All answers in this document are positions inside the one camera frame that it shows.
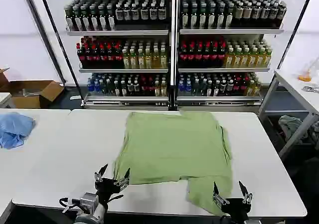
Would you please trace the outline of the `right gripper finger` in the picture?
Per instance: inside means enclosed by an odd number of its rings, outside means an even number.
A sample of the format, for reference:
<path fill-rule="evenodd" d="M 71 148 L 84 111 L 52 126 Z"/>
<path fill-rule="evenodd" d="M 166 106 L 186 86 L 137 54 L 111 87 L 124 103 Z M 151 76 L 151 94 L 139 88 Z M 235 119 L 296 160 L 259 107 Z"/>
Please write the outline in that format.
<path fill-rule="evenodd" d="M 214 182 L 214 187 L 213 187 L 213 200 L 214 200 L 216 205 L 229 204 L 228 200 L 226 200 L 225 198 L 223 198 L 222 196 L 219 195 L 219 190 L 218 190 L 218 187 L 217 187 L 215 182 Z"/>
<path fill-rule="evenodd" d="M 242 195 L 244 197 L 243 203 L 251 204 L 253 194 L 248 192 L 247 188 L 243 185 L 241 181 L 238 181 L 238 183 L 239 183 Z"/>

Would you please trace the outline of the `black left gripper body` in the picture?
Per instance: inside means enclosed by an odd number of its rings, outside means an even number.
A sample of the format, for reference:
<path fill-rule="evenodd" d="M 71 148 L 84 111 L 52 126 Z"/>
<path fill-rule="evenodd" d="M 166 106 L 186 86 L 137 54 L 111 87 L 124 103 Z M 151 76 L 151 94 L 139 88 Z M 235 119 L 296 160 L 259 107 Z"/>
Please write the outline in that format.
<path fill-rule="evenodd" d="M 116 181 L 117 180 L 114 179 L 103 178 L 102 182 L 95 182 L 96 195 L 101 205 L 107 205 L 110 201 L 120 199 L 124 196 L 120 194 L 124 186 L 114 185 Z"/>

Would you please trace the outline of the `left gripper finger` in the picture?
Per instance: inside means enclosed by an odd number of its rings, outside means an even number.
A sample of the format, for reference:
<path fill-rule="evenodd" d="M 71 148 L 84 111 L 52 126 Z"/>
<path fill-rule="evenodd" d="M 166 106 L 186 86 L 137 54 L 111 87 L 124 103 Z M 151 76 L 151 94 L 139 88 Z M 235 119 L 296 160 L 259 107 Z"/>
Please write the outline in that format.
<path fill-rule="evenodd" d="M 107 167 L 108 167 L 108 164 L 105 164 L 104 166 L 102 166 L 100 168 L 100 170 L 98 172 L 94 173 L 95 182 L 102 182 L 103 181 L 103 175 L 104 175 Z"/>
<path fill-rule="evenodd" d="M 130 180 L 130 168 L 126 171 L 123 178 L 119 179 L 114 183 L 116 186 L 128 186 Z"/>

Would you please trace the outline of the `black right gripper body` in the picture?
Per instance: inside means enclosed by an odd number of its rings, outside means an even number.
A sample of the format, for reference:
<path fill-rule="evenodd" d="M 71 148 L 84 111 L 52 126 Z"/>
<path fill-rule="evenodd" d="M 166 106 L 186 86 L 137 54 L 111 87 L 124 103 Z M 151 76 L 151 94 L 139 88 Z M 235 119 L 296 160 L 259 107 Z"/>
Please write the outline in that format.
<path fill-rule="evenodd" d="M 230 215 L 231 223 L 244 223 L 251 210 L 251 203 L 243 198 L 228 198 L 221 204 L 222 212 Z"/>

